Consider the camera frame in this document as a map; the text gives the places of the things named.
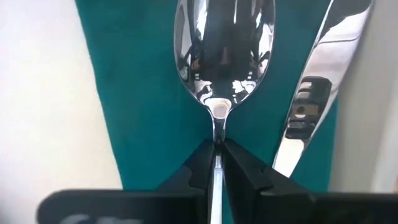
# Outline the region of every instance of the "teal cloth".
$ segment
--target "teal cloth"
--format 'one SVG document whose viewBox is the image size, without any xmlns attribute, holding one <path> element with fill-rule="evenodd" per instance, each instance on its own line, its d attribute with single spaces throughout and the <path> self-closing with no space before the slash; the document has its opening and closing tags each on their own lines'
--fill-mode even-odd
<svg viewBox="0 0 398 224">
<path fill-rule="evenodd" d="M 271 163 L 292 94 L 329 0 L 276 0 L 276 36 L 259 88 L 229 116 L 227 136 Z M 153 189 L 205 138 L 211 118 L 174 64 L 177 0 L 76 0 L 106 125 L 125 189 Z M 293 178 L 326 191 L 336 104 Z M 225 211 L 229 219 L 229 210 Z"/>
</svg>

